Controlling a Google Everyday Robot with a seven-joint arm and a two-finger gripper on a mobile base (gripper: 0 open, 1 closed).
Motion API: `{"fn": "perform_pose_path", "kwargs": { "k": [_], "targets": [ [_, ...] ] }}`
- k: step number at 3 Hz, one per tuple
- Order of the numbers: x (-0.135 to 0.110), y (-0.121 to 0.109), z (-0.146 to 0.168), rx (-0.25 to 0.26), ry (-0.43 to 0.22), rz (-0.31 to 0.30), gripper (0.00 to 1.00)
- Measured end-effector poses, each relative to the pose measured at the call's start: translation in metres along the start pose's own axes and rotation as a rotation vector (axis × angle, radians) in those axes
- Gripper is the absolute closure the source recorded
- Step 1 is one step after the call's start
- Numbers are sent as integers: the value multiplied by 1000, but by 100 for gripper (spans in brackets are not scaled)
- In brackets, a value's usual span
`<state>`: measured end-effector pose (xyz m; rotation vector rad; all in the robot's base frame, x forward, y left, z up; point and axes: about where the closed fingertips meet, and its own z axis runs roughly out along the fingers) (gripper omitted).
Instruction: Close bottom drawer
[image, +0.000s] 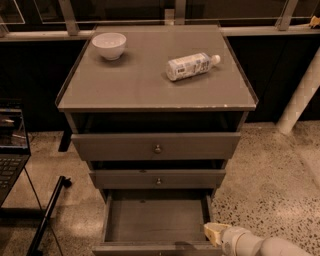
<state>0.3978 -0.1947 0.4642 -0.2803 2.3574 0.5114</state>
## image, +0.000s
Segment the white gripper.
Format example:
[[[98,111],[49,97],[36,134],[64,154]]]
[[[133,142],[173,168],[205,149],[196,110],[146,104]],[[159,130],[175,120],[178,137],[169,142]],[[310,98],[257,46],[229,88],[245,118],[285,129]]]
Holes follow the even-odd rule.
[[[204,225],[204,234],[213,246],[222,244],[225,256],[261,256],[263,238],[245,228],[208,222]]]

